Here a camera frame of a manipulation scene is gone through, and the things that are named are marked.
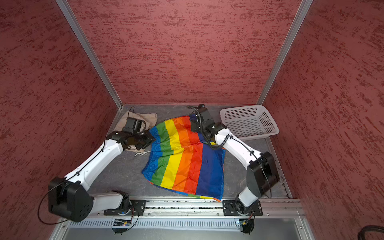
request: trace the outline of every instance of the red textured wall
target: red textured wall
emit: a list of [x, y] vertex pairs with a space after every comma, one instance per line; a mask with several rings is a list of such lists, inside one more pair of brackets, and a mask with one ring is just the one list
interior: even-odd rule
[[256, 103], [301, 0], [69, 0], [123, 103]]
[[49, 181], [96, 150], [117, 108], [54, 0], [3, 1], [0, 18], [0, 238], [46, 239]]
[[317, 240], [384, 225], [383, 11], [383, 1], [315, 0], [265, 101]]

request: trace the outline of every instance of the gray work surface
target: gray work surface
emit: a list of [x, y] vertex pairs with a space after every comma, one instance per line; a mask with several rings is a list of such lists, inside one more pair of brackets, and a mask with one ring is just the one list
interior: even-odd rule
[[67, 230], [65, 240], [105, 240], [105, 239], [267, 239], [267, 240], [299, 240], [300, 236], [293, 219], [255, 219], [255, 228], [251, 234], [209, 230], [170, 230], [170, 229], [135, 229], [116, 234], [107, 228], [70, 228]]
[[[131, 106], [124, 106], [121, 115], [124, 114]], [[230, 108], [228, 106], [206, 106], [215, 122], [221, 122], [220, 110]], [[157, 123], [163, 122], [170, 118], [188, 115], [192, 112], [187, 109], [186, 105], [135, 105], [135, 113], [157, 113]], [[254, 139], [245, 141], [250, 147], [260, 151], [268, 151], [267, 144], [264, 139]], [[89, 189], [90, 194], [109, 192], [119, 190], [128, 193], [133, 197], [185, 197], [171, 191], [158, 188], [149, 183], [141, 174], [142, 169], [148, 162], [149, 154], [143, 156], [135, 156], [135, 152], [124, 151], [117, 156], [96, 178]], [[245, 175], [246, 169], [243, 165], [230, 153], [226, 152], [224, 159], [224, 193], [223, 198], [234, 198], [246, 186]], [[280, 180], [272, 187], [273, 198], [288, 198], [284, 185]]]

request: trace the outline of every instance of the black cable bundle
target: black cable bundle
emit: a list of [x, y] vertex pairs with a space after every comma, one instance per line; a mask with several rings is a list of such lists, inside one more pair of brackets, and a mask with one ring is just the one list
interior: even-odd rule
[[197, 110], [197, 108], [193, 107], [193, 106], [187, 106], [187, 108], [191, 108], [193, 109], [194, 112], [196, 112], [196, 117], [197, 117], [197, 121], [199, 122], [200, 124], [200, 131], [201, 131], [201, 134], [203, 135], [205, 141], [207, 142], [208, 146], [212, 149], [212, 150], [218, 150], [220, 148], [222, 148], [224, 146], [224, 144], [227, 142], [228, 138], [229, 138], [229, 135], [227, 135], [224, 139], [224, 141], [218, 145], [218, 146], [212, 146], [211, 144], [211, 140], [206, 136], [206, 133], [205, 133], [205, 129], [203, 129], [203, 123], [202, 123], [202, 120], [201, 120], [201, 114], [199, 113], [199, 111]]
[[367, 225], [363, 227], [358, 233], [358, 240], [365, 240], [366, 232], [381, 232], [384, 233], [384, 227], [376, 225]]

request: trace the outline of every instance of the white plastic basket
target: white plastic basket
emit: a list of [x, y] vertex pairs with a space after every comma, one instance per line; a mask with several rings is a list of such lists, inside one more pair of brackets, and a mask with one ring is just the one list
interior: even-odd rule
[[241, 140], [265, 138], [279, 133], [276, 122], [262, 105], [222, 109], [220, 117], [221, 122]]

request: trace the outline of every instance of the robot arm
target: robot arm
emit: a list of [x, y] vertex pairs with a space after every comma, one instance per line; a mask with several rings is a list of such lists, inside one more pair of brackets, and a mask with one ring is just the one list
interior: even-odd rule
[[195, 118], [191, 117], [191, 130], [202, 133], [209, 145], [209, 139], [214, 138], [219, 146], [234, 155], [247, 170], [247, 186], [236, 197], [235, 203], [240, 214], [247, 214], [253, 203], [280, 179], [273, 156], [269, 152], [261, 153], [251, 148], [235, 137], [224, 124], [215, 123], [204, 105], [189, 108], [194, 109], [195, 113]]
[[[235, 137], [225, 125], [215, 123], [204, 105], [199, 105], [191, 115], [191, 130], [201, 132], [210, 144], [210, 139], [232, 153], [247, 170], [247, 186], [236, 197], [235, 208], [240, 214], [250, 212], [253, 203], [279, 181], [272, 155], [261, 153]], [[118, 209], [122, 215], [130, 207], [128, 196], [110, 192], [90, 196], [87, 191], [103, 169], [129, 145], [145, 148], [153, 142], [148, 131], [139, 132], [141, 124], [127, 119], [123, 132], [114, 131], [106, 137], [99, 149], [64, 178], [54, 178], [49, 184], [48, 210], [61, 217], [80, 222], [90, 213]]]

